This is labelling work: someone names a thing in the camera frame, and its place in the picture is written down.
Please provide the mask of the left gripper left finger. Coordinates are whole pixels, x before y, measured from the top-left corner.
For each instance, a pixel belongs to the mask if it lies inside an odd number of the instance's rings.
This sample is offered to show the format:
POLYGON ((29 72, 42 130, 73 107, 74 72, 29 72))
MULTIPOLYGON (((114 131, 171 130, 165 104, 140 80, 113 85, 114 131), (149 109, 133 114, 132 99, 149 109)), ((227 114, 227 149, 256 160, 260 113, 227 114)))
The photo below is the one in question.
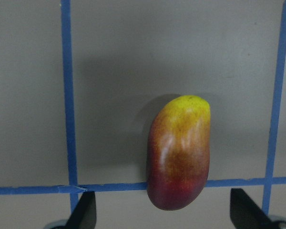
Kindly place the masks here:
POLYGON ((97 222, 95 192, 84 192, 69 217, 66 229, 94 229, 97 222))

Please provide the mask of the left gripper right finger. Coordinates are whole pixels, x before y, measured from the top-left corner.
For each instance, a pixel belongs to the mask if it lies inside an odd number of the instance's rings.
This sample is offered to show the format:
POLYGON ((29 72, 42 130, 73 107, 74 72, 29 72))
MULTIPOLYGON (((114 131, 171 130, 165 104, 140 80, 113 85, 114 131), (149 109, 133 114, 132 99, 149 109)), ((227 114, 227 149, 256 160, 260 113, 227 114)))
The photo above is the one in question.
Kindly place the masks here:
POLYGON ((231 189, 230 219, 236 229, 278 228, 242 188, 231 189))

